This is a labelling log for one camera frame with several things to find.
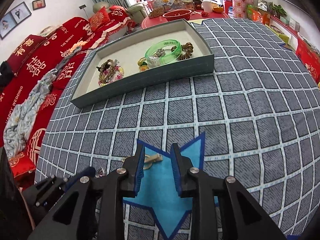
clutter of items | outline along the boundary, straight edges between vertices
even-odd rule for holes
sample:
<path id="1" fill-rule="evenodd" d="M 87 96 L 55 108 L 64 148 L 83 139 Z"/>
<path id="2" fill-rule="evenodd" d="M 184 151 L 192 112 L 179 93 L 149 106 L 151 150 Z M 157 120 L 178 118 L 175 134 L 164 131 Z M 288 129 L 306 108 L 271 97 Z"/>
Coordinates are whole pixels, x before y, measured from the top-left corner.
<path id="1" fill-rule="evenodd" d="M 160 17 L 167 12 L 176 10 L 204 11 L 206 13 L 222 13 L 222 5 L 213 1 L 204 0 L 144 0 L 143 5 L 148 13 L 149 18 Z"/>

blue star-shaped mat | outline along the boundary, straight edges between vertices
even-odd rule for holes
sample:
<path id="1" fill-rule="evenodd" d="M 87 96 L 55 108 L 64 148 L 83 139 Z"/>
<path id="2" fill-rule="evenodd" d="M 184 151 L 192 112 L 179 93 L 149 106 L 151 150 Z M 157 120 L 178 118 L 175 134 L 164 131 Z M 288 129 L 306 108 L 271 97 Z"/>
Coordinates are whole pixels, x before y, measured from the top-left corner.
<path id="1" fill-rule="evenodd" d="M 203 168 L 204 140 L 202 133 L 180 148 L 181 155 L 189 157 L 194 167 Z M 165 240 L 177 234 L 192 210 L 192 198 L 180 198 L 175 188 L 170 154 L 143 141 L 146 155 L 162 154 L 163 161 L 144 171 L 140 191 L 135 198 L 123 198 L 124 203 L 148 209 Z"/>

red bowl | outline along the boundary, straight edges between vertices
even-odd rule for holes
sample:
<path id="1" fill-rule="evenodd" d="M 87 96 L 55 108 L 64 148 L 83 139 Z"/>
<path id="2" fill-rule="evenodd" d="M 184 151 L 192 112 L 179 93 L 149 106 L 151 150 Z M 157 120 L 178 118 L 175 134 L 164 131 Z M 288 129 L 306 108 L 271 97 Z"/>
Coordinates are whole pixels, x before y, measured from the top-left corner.
<path id="1" fill-rule="evenodd" d="M 178 9 L 171 12 L 167 12 L 163 15 L 163 17 L 168 21 L 174 21 L 179 19 L 190 20 L 191 10 Z"/>

picture frame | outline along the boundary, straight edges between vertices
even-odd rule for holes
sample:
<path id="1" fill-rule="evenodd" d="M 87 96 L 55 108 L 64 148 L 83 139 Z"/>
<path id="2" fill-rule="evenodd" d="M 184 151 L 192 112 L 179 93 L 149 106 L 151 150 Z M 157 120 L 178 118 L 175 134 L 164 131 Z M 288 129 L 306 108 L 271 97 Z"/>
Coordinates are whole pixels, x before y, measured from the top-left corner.
<path id="1" fill-rule="evenodd" d="M 16 21 L 17 25 L 19 25 L 31 16 L 31 12 L 25 2 L 22 2 L 21 4 L 17 5 L 10 11 L 10 13 Z"/>
<path id="2" fill-rule="evenodd" d="M 38 10 L 38 9 L 41 9 L 41 8 L 44 8 L 46 5 L 45 5 L 45 0 L 34 0 L 32 1 L 32 9 L 33 10 Z"/>
<path id="3" fill-rule="evenodd" d="M 17 27 L 17 22 L 10 12 L 8 12 L 0 20 L 0 38 L 3 40 L 15 27 Z"/>

wooden bead bracelet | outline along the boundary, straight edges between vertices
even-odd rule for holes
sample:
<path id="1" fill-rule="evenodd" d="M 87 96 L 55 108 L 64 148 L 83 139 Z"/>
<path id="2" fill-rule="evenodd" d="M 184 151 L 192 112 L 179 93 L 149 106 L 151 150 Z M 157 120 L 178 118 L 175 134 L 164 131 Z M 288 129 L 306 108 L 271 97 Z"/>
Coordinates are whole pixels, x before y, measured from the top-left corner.
<path id="1" fill-rule="evenodd" d="M 174 51 L 176 48 L 177 48 L 176 46 L 173 46 L 171 48 L 171 51 Z M 186 50 L 187 52 L 185 54 L 180 54 L 180 56 L 178 57 L 178 60 L 188 59 L 192 56 L 193 45 L 191 42 L 187 42 L 186 44 L 182 45 L 182 49 Z"/>

